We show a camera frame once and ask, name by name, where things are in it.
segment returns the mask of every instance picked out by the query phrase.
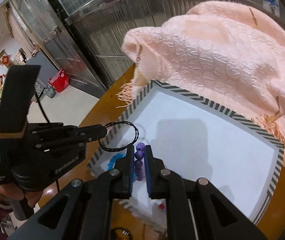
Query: pink blanket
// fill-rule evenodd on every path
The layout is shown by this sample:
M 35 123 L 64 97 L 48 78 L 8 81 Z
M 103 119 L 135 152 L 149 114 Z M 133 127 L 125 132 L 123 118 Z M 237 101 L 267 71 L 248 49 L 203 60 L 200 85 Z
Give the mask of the pink blanket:
M 253 119 L 285 145 L 285 31 L 263 12 L 204 2 L 161 27 L 130 30 L 122 50 L 134 62 L 140 54 L 132 98 L 164 81 Z

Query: purple bead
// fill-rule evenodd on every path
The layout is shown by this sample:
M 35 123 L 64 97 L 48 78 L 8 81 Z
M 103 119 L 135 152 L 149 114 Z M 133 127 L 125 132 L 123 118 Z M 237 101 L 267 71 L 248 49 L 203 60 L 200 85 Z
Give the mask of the purple bead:
M 135 172 L 135 174 L 136 175 L 138 175 L 138 174 L 143 174 L 144 172 L 143 172 L 143 169 L 142 168 L 140 168 L 140 169 L 134 169 L 134 172 Z
M 144 143 L 138 143 L 136 146 L 136 150 L 137 151 L 144 151 L 145 147 L 146 147 L 146 145 Z
M 135 160 L 134 165 L 135 168 L 140 169 L 143 166 L 143 162 L 141 160 Z
M 137 160 L 141 160 L 144 157 L 144 153 L 142 151 L 137 151 L 135 157 Z
M 143 179 L 144 179 L 144 175 L 143 174 L 137 175 L 137 180 L 138 181 L 142 181 Z

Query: red decoration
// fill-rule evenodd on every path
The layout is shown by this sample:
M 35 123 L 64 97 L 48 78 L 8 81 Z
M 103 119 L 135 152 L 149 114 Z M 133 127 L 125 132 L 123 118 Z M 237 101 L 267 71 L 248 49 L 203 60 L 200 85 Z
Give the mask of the red decoration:
M 9 63 L 9 56 L 8 55 L 3 56 L 2 59 L 1 59 L 1 62 L 4 65 L 8 65 L 8 63 Z

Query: red box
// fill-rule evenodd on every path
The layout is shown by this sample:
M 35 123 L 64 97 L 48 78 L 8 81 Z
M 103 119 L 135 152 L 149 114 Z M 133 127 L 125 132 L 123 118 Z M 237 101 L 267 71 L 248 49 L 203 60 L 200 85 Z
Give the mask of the red box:
M 69 76 L 61 69 L 55 76 L 49 79 L 48 83 L 60 93 L 69 86 Z

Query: wooden table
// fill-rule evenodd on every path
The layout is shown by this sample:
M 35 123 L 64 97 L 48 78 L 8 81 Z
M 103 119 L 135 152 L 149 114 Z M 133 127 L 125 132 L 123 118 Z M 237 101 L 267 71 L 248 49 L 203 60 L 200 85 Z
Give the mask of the wooden table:
M 105 125 L 109 122 L 115 122 L 124 108 L 116 108 L 124 105 L 123 102 L 117 99 L 116 94 L 121 90 L 124 83 L 128 83 L 133 77 L 134 66 L 130 67 L 116 83 L 102 96 L 97 104 L 88 113 L 82 121 L 80 127 L 94 124 Z M 60 188 L 65 187 L 73 179 L 81 179 L 88 181 L 94 179 L 87 169 L 87 163 L 94 155 L 98 148 L 98 142 L 87 144 L 86 160 L 73 168 L 67 174 L 59 179 Z M 57 193 L 56 184 L 50 185 L 45 189 L 44 194 L 39 201 L 42 207 Z M 149 226 L 146 226 L 141 220 L 131 215 L 128 210 L 122 208 L 118 203 L 114 202 L 111 228 L 124 227 L 127 228 L 133 235 L 134 240 L 154 240 L 162 239 L 163 236 L 153 231 Z M 276 240 L 285 229 L 285 168 L 282 168 L 281 175 L 271 199 L 271 202 L 258 224 L 258 228 L 268 237 L 269 240 Z

